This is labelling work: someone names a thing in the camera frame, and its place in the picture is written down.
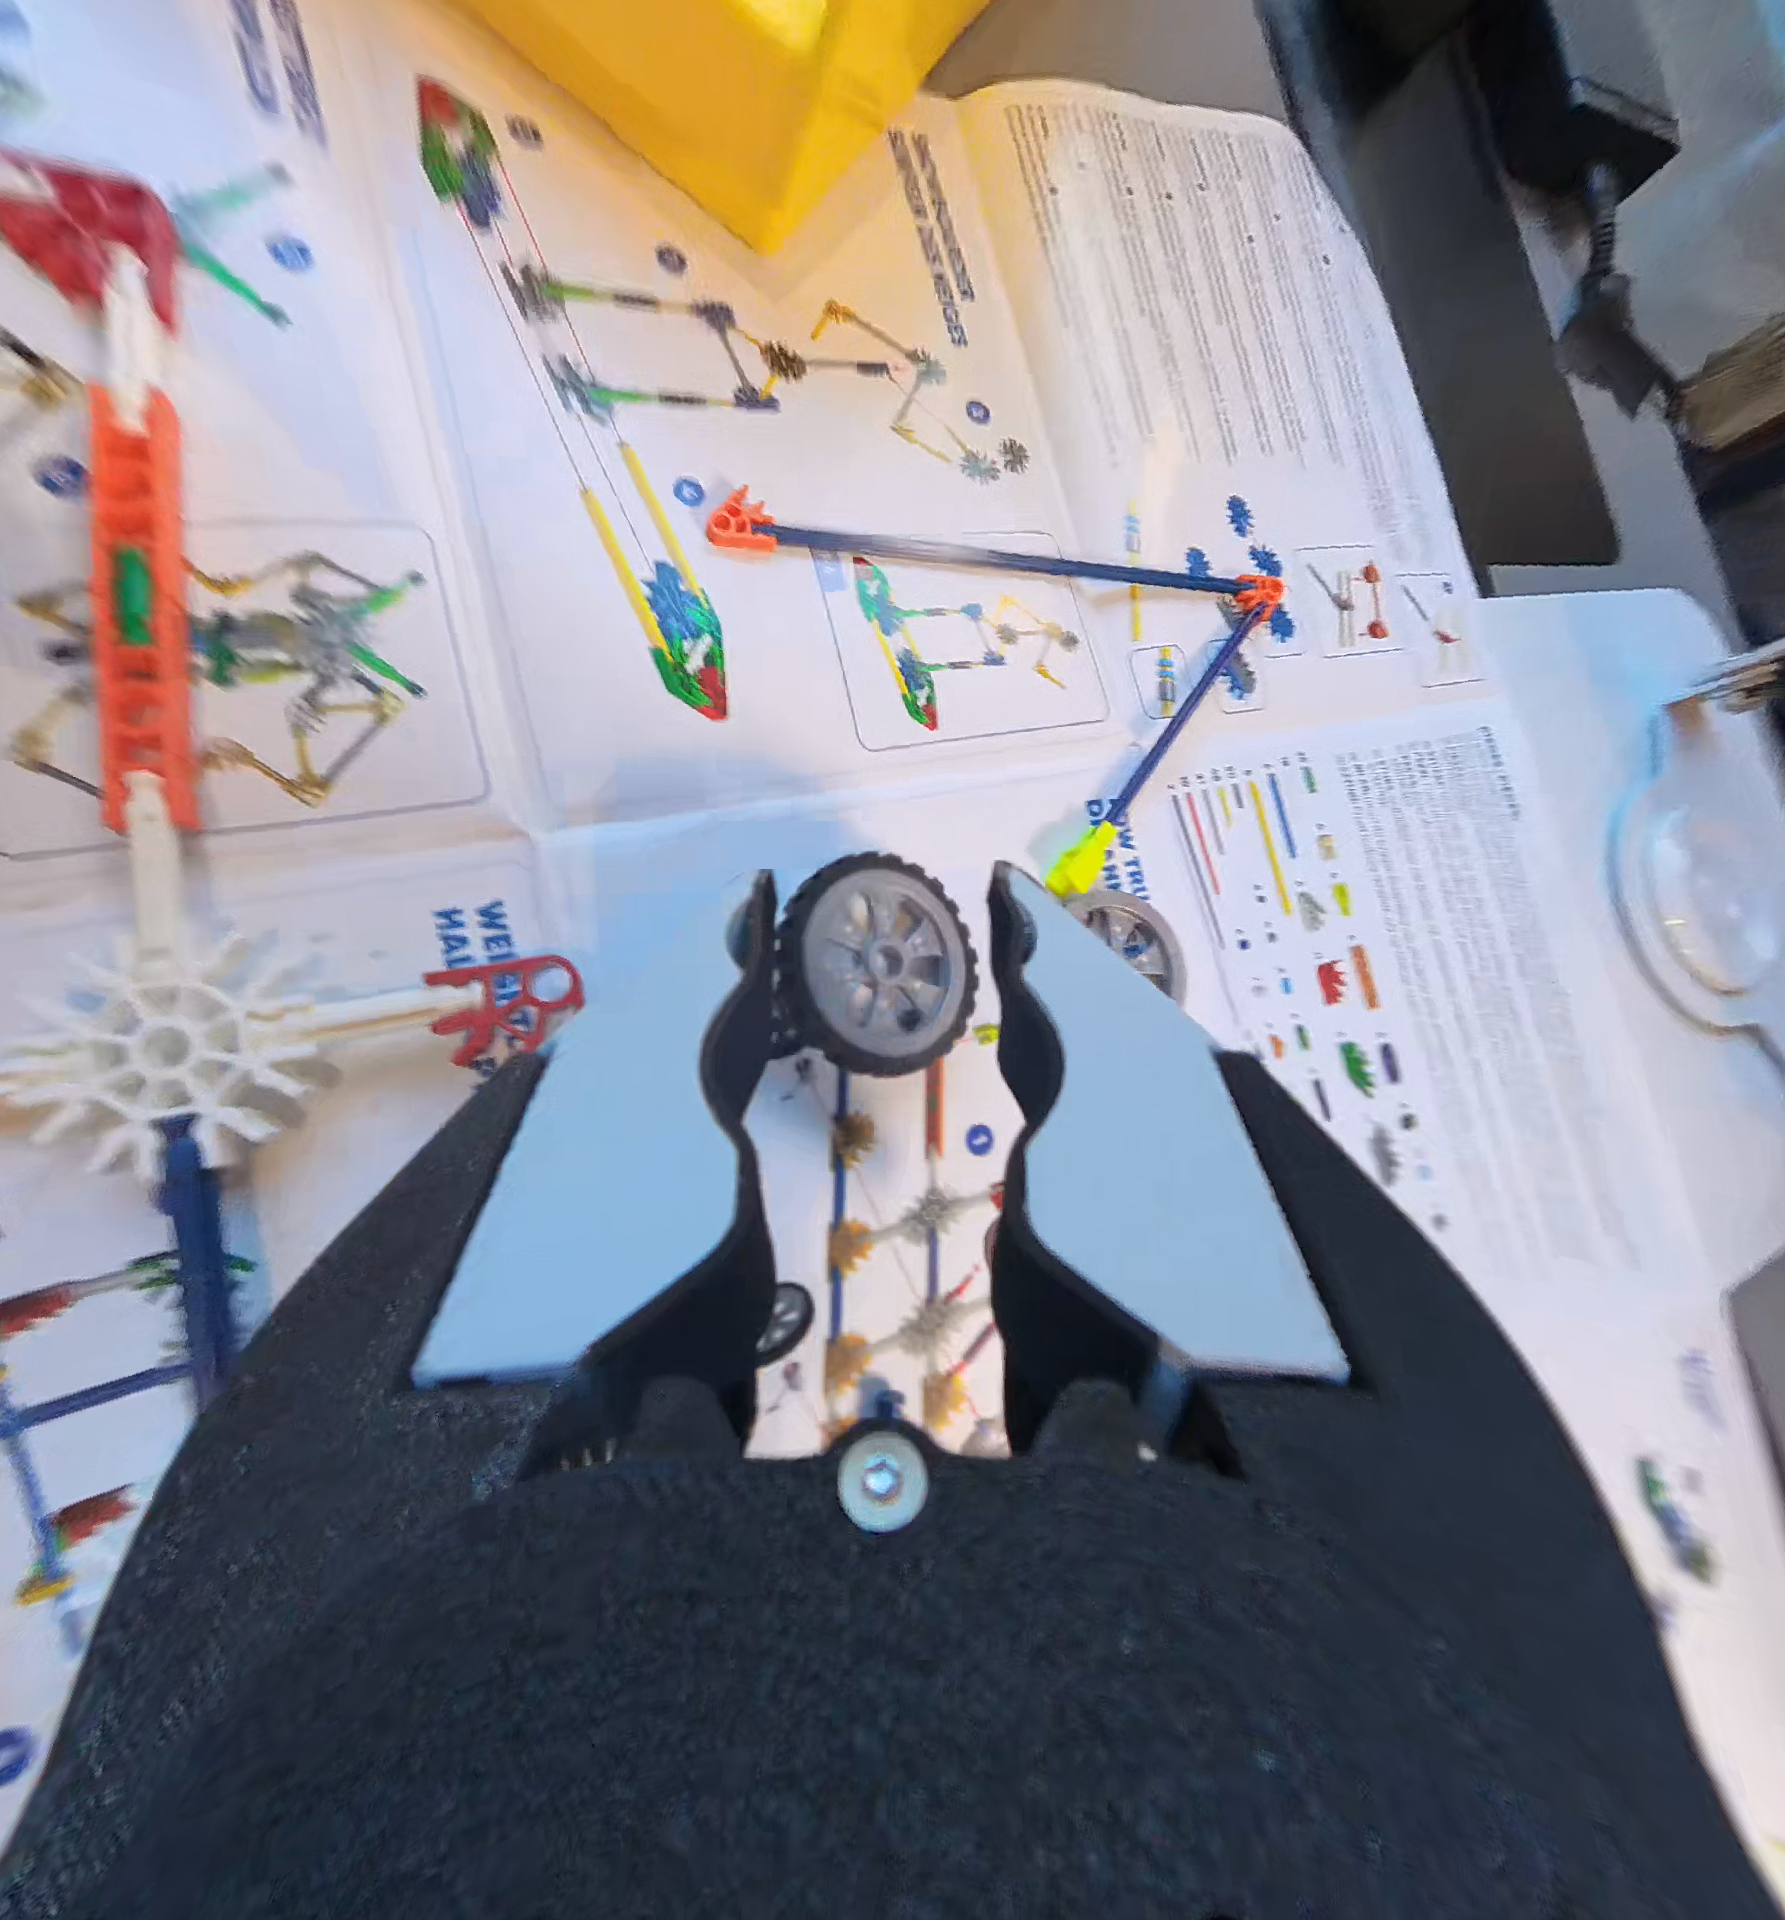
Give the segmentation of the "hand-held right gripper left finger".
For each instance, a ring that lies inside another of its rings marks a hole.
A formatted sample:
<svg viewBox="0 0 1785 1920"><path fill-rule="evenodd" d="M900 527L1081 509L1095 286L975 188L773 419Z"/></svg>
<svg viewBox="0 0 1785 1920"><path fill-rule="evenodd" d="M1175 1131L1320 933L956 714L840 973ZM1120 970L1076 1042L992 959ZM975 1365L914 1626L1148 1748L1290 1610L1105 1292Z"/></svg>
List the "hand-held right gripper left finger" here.
<svg viewBox="0 0 1785 1920"><path fill-rule="evenodd" d="M776 1028L776 876L706 890L549 1042L416 1381L559 1381L569 1442L634 1428L658 1378L755 1433L776 1300L748 1101Z"/></svg>

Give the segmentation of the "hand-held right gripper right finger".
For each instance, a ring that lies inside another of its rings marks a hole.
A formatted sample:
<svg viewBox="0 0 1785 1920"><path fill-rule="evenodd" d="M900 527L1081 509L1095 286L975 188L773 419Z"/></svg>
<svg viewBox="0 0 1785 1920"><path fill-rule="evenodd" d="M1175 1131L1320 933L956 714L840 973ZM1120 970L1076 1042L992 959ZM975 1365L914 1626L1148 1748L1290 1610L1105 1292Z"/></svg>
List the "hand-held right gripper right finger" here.
<svg viewBox="0 0 1785 1920"><path fill-rule="evenodd" d="M1213 1040L1031 869L992 869L1005 1081L1020 1134L992 1237L1005 1423L1023 1456L1074 1381L1168 1447L1209 1378L1350 1381Z"/></svg>

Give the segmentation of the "grey plastic spoked wheel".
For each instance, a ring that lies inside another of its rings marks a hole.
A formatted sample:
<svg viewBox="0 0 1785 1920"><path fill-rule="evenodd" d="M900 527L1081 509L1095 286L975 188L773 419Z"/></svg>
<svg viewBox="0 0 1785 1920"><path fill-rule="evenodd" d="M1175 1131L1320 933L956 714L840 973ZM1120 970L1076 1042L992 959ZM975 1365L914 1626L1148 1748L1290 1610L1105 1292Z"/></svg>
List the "grey plastic spoked wheel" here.
<svg viewBox="0 0 1785 1920"><path fill-rule="evenodd" d="M1189 1003L1189 946L1141 893L1095 890L1066 899L1066 911L1168 1003Z"/></svg>
<svg viewBox="0 0 1785 1920"><path fill-rule="evenodd" d="M969 985L944 904L907 876L849 876L807 919L807 998L838 1040L914 1058Z"/></svg>

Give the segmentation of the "yellow plastic parts bin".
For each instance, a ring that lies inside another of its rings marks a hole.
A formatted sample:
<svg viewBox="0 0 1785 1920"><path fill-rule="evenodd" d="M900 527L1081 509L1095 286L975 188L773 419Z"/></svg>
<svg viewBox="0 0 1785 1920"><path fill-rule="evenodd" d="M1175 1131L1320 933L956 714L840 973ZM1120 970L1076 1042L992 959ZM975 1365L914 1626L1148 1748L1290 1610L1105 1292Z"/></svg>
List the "yellow plastic parts bin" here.
<svg viewBox="0 0 1785 1920"><path fill-rule="evenodd" d="M755 256L929 87L987 0L466 0Z"/></svg>

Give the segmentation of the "grey desk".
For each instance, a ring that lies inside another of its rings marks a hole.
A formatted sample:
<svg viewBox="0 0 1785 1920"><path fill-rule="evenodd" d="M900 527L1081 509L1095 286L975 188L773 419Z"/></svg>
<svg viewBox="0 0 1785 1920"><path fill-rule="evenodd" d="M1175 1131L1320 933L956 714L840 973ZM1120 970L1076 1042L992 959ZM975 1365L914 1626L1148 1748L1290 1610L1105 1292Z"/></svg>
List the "grey desk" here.
<svg viewBox="0 0 1785 1920"><path fill-rule="evenodd" d="M999 83L1101 83L1156 104L1262 108L1290 125L1251 0L992 7L934 83L953 98ZM1584 268L1584 219L1517 180L1506 184L1556 328ZM1564 380L1620 520L1620 559L1526 562L1484 583L1496 597L1683 586L1731 643L1741 625L1668 419L1653 402L1625 416L1615 394ZM1609 959L1577 919L1584 869L1564 851L1556 866L1584 970L1577 1003L1596 1014L1599 1071L1615 1080L1609 1104L1636 1189L1650 1189L1650 1279L1589 1283L1577 1307L1539 1283L1526 1300L1511 1296L1511 1327L1539 1337L1564 1420L1584 1423L1596 1470L1630 1515L1696 1735L1785 1906L1785 1249L1748 1279L1724 1279L1704 1259L1609 994Z"/></svg>

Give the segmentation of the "parts list instruction sheet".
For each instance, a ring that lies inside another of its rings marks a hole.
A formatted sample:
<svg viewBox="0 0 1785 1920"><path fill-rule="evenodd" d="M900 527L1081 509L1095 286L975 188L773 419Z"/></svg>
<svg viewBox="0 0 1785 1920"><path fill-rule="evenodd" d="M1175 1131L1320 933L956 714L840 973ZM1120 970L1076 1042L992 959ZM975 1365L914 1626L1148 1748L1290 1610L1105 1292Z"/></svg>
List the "parts list instruction sheet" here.
<svg viewBox="0 0 1785 1920"><path fill-rule="evenodd" d="M1506 701L1213 739L1135 805L1195 1010L1477 1279L1644 1274Z"/></svg>

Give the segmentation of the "large fold-out instruction sheet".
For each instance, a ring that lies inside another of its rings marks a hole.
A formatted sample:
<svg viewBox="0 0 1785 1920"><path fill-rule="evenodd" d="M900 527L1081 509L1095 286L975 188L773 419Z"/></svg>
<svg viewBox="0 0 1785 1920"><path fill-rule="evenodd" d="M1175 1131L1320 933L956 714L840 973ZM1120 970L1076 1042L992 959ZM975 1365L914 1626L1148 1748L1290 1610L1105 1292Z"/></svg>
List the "large fold-out instruction sheet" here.
<svg viewBox="0 0 1785 1920"><path fill-rule="evenodd" d="M1101 87L914 98L755 261L438 7L0 7L0 152L178 236L200 938L291 998L641 933L773 866L929 866L987 922L1161 727L1181 595L730 559L706 509L1270 562L1213 739L1506 701L1381 295L1294 138ZM104 340L0 250L0 1057L92 998L131 883L85 663ZM1544 893L1564 922L1561 866Z"/></svg>

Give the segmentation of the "white document stand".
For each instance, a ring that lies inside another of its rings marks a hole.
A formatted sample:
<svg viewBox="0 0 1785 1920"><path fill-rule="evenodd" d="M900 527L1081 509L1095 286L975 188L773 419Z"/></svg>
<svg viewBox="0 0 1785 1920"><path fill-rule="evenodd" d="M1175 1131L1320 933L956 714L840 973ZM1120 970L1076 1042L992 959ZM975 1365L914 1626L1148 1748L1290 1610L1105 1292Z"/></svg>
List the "white document stand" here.
<svg viewBox="0 0 1785 1920"><path fill-rule="evenodd" d="M1556 851L1724 1279L1785 1249L1785 637L1683 586L1478 597Z"/></svg>

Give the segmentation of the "blue rods with small connectors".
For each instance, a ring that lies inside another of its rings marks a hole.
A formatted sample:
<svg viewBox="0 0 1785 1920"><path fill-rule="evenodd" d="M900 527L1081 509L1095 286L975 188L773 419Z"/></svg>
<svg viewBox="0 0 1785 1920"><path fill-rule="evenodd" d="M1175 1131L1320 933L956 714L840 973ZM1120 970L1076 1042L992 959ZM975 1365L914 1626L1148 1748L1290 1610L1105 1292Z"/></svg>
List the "blue rods with small connectors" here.
<svg viewBox="0 0 1785 1920"><path fill-rule="evenodd" d="M807 553L849 553L849 559L914 559L914 562L960 562L960 572L1005 572L1005 577L1053 577L1053 583L1113 583L1113 586L1161 586L1161 595L1209 595L1241 609L1232 636L1213 643L1213 656L1197 671L1181 710L1161 723L1141 767L1120 784L1113 805L1048 866L1048 893L1076 899L1095 893L1105 876L1105 851L1120 848L1130 805L1156 780L1195 714L1209 701L1213 681L1241 663L1243 637L1285 609L1285 577L1243 572L1243 577L1195 577L1195 572L1154 572L1126 559L1053 559L1053 553L1020 553L1020 550L975 550L975 542L921 542L921 537L856 537L856 532L818 532L818 527L785 527L748 488L730 488L706 511L706 542L727 553L773 553L773 550L807 550Z"/></svg>

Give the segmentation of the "colourful rod and connector model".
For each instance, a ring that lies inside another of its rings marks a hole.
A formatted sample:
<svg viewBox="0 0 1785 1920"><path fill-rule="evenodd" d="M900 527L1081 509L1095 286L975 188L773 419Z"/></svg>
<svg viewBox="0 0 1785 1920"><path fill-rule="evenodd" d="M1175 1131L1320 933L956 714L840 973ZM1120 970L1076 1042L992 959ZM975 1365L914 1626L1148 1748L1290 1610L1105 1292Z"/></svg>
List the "colourful rod and connector model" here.
<svg viewBox="0 0 1785 1920"><path fill-rule="evenodd" d="M427 1028L457 1068L536 1057L584 1010L566 959L504 959L427 973L389 998L291 998L282 970L244 985L244 938L200 938L184 911L184 843L200 830L188 727L188 562L184 562L184 419L169 394L178 343L178 219L113 172L0 152L0 250L98 328L85 380L85 701L98 739L98 814L127 848L131 933L113 963L85 963L83 1003L47 1014L0 1058L0 1104L37 1110L37 1144L85 1134L92 1172L131 1175L174 1217L184 1362L131 1390L188 1381L210 1403L237 1357L220 1164L258 1146L303 1101L300 1068L330 1042Z"/></svg>

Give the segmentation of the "black power brick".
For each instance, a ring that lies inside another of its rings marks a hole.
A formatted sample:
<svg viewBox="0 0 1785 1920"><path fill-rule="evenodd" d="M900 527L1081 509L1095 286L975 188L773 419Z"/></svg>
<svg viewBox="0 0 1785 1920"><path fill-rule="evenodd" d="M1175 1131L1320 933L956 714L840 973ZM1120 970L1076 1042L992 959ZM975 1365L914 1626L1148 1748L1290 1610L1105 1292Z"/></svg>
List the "black power brick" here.
<svg viewBox="0 0 1785 1920"><path fill-rule="evenodd" d="M1511 172L1551 193L1636 193L1683 152L1675 98L1636 0L1526 7Z"/></svg>

